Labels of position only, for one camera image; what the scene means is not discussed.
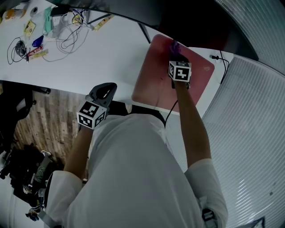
white wall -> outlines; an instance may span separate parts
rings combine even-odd
[[[10,185],[11,179],[7,176],[5,180],[0,179],[0,226],[3,228],[41,228],[44,224],[41,220],[34,222],[27,218],[30,205],[13,195]]]

red board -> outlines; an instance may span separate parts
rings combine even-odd
[[[135,85],[132,99],[135,102],[170,110],[177,100],[168,76],[169,46],[172,39],[156,35],[148,49],[141,72]],[[215,66],[197,53],[180,45],[181,54],[191,63],[189,93],[195,103],[205,90]],[[179,112],[178,105],[174,111]]]

white cable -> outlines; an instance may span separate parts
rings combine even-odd
[[[56,59],[56,60],[47,60],[47,59],[44,58],[44,56],[42,56],[42,58],[43,58],[45,61],[47,61],[47,62],[55,62],[55,61],[59,61],[59,60],[62,60],[62,59],[64,59],[64,58],[66,58],[68,55],[69,55],[69,53],[66,54],[63,58]]]
[[[61,18],[60,18],[60,22],[64,25],[64,22],[63,22],[63,20],[62,20],[62,18],[64,17],[64,16],[66,16],[68,13],[66,13],[66,14],[64,14],[64,15],[62,15],[61,16]],[[88,30],[87,30],[87,33],[86,33],[86,36],[85,36],[85,38],[84,38],[84,40],[83,40],[83,42],[73,51],[73,49],[74,49],[74,46],[75,46],[75,35],[74,35],[74,31],[72,31],[72,29],[70,28],[71,26],[80,26],[80,28],[78,29],[78,31],[76,31],[76,33],[77,33],[77,37],[79,36],[79,32],[82,30],[82,28],[88,28]],[[67,40],[63,40],[63,39],[59,39],[59,36],[60,36],[60,34],[61,34],[61,32],[64,30],[64,29],[66,29],[66,28],[68,28],[69,30],[70,30],[70,32],[71,32],[71,34],[72,34],[72,38],[70,38],[70,39],[67,39]],[[76,52],[82,45],[83,45],[83,43],[85,42],[85,40],[86,40],[86,38],[87,38],[87,35],[88,35],[88,33],[89,33],[89,29],[91,29],[88,25],[87,25],[87,22],[86,22],[86,25],[85,24],[76,24],[76,23],[72,23],[72,24],[67,24],[67,25],[65,25],[61,30],[60,30],[60,32],[58,33],[58,35],[57,35],[57,37],[56,37],[56,40],[55,41],[48,41],[48,42],[56,42],[56,46],[57,46],[57,49],[60,51],[60,52],[62,52],[62,53],[64,53],[64,54],[66,54],[63,58],[60,58],[60,59],[56,59],[56,60],[47,60],[47,59],[45,59],[44,58],[44,56],[42,56],[42,58],[45,60],[45,61],[47,61],[47,62],[54,62],[54,61],[58,61],[58,60],[62,60],[62,59],[64,59],[64,58],[66,58],[69,54],[72,54],[72,53],[74,53],[74,52]],[[71,48],[71,50],[68,52],[68,51],[66,51],[65,49],[62,49],[61,47],[58,47],[58,42],[59,41],[68,41],[68,40],[71,40],[71,39],[73,39],[73,44],[72,44],[72,48]]]
[[[87,33],[86,33],[86,35],[85,35],[85,38],[84,38],[83,42],[82,42],[74,51],[73,51],[73,49],[74,49],[75,43],[73,43],[70,52],[67,52],[67,51],[65,51],[65,50],[62,50],[61,47],[58,47],[58,45],[57,45],[57,44],[58,44],[58,39],[56,39],[55,41],[48,41],[48,42],[56,42],[57,49],[58,49],[60,52],[66,54],[66,55],[65,55],[63,58],[56,59],[56,60],[51,60],[51,61],[45,59],[44,56],[42,56],[42,58],[43,58],[45,61],[47,61],[47,62],[55,62],[55,61],[62,60],[62,59],[64,59],[64,58],[66,58],[69,54],[72,54],[72,53],[76,52],[76,51],[84,44],[84,42],[85,42],[85,40],[86,40],[86,38],[87,38],[88,33],[89,33],[89,29],[87,30]]]

white table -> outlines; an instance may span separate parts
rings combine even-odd
[[[32,0],[23,18],[3,21],[0,24],[0,80],[79,94],[88,94],[95,85],[115,82],[118,89],[114,100],[154,108],[131,100],[139,71],[150,45],[136,22],[119,16],[112,18],[99,31],[89,31],[83,45],[75,53],[62,60],[46,62],[38,58],[29,63],[22,60],[9,65],[7,48],[15,37],[23,35],[24,25],[30,19],[30,11],[35,6],[38,7],[38,12],[41,12],[53,5],[45,0]],[[101,12],[92,11],[89,21],[102,15]],[[83,42],[87,30],[83,28],[80,31],[74,50]],[[65,37],[70,34],[68,29],[63,32]],[[155,35],[160,34],[151,28],[147,28],[147,32],[151,40]],[[47,43],[44,48],[49,49],[45,57],[48,60],[56,60],[65,56],[56,48],[55,42]],[[215,65],[213,75],[196,106],[200,115],[203,116],[220,86],[224,65],[223,62],[217,63],[209,57],[218,54],[219,51],[202,48],[190,49]],[[231,53],[223,52],[223,56],[229,62],[233,58]]]

white shirt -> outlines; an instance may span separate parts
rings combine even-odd
[[[46,212],[65,228],[202,228],[203,208],[225,227],[228,212],[212,160],[200,160],[184,174],[159,119],[108,116],[94,137],[83,188],[71,173],[52,177]]]

